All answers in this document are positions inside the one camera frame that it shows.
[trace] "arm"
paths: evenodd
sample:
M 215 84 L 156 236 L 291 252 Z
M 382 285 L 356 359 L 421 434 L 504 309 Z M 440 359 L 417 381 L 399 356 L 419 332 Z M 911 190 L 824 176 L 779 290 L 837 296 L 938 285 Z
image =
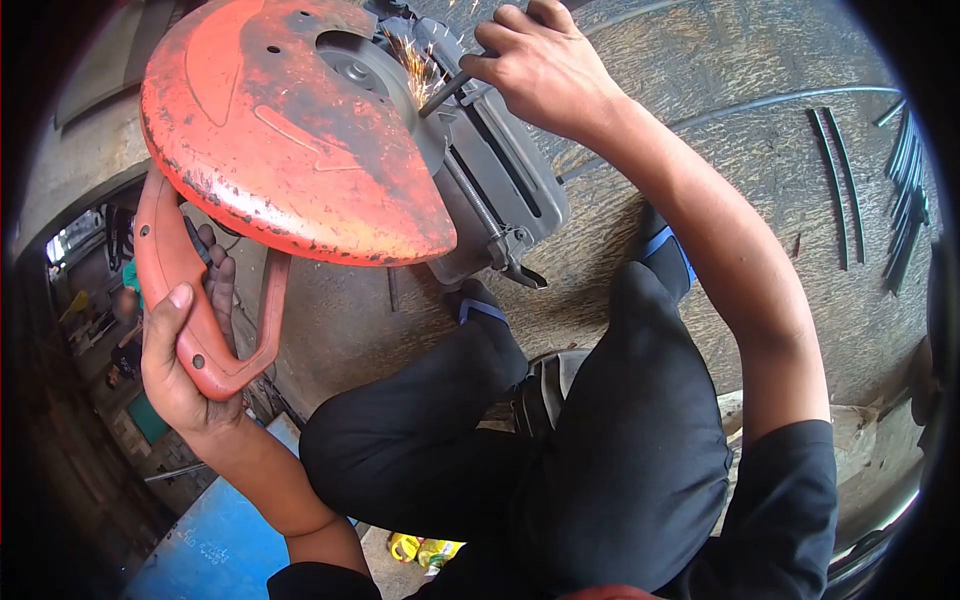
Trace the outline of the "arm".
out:
M 829 421 L 804 290 L 763 219 L 620 90 L 556 0 L 531 0 L 526 13 L 503 6 L 493 19 L 475 35 L 499 58 L 467 55 L 461 67 L 495 85 L 519 118 L 607 159 L 670 224 L 739 346 L 746 441 L 802 420 Z
M 201 227 L 199 234 L 214 264 L 201 293 L 209 295 L 235 353 L 230 311 L 236 265 L 223 248 L 213 244 L 210 226 Z M 247 417 L 240 395 L 226 402 L 203 397 L 177 360 L 177 335 L 193 301 L 194 290 L 182 283 L 145 323 L 141 370 L 154 409 L 286 539 L 291 563 L 334 564 L 369 577 L 356 532 L 313 492 L 297 457 Z
M 138 333 L 143 329 L 143 323 L 137 323 L 136 327 L 130 330 L 130 332 L 123 336 L 123 339 L 120 340 L 120 343 L 117 344 L 118 347 L 122 348 L 130 343 L 130 340 L 136 337 Z

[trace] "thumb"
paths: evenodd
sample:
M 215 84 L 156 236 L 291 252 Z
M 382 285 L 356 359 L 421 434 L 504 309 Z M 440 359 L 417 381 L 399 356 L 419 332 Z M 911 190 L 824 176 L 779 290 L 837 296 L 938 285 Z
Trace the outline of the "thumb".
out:
M 464 54 L 460 57 L 460 68 L 473 79 L 494 85 L 492 81 L 494 58 L 481 57 L 475 54 Z
M 144 331 L 143 368 L 156 369 L 177 359 L 177 334 L 183 329 L 193 305 L 193 288 L 184 282 L 157 303 Z

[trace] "black pants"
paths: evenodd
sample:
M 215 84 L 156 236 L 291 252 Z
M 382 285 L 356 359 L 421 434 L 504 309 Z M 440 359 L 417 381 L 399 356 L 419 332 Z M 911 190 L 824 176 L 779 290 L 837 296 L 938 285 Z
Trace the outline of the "black pants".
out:
M 669 582 L 720 516 L 731 454 L 666 290 L 640 263 L 617 271 L 610 327 L 545 443 L 475 428 L 526 373 L 489 323 L 467 321 L 396 375 L 317 409 L 300 458 L 318 496 L 384 529 L 496 544 L 549 595 Z

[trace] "green shirt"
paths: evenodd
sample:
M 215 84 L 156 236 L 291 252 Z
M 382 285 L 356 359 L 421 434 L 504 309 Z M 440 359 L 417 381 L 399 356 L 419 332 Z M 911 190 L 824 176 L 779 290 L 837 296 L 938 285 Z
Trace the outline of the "green shirt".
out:
M 143 308 L 143 294 L 140 293 L 140 282 L 136 278 L 136 258 L 123 268 L 123 284 L 124 287 L 133 288 L 136 291 L 136 294 L 140 297 L 140 308 Z

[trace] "blue surface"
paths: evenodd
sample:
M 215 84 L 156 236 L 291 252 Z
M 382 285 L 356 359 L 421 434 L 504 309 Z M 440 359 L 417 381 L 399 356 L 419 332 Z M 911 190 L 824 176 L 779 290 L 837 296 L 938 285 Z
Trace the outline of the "blue surface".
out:
M 280 415 L 267 427 L 297 454 L 300 431 Z M 290 560 L 283 536 L 218 477 L 140 567 L 131 600 L 267 598 L 267 580 Z

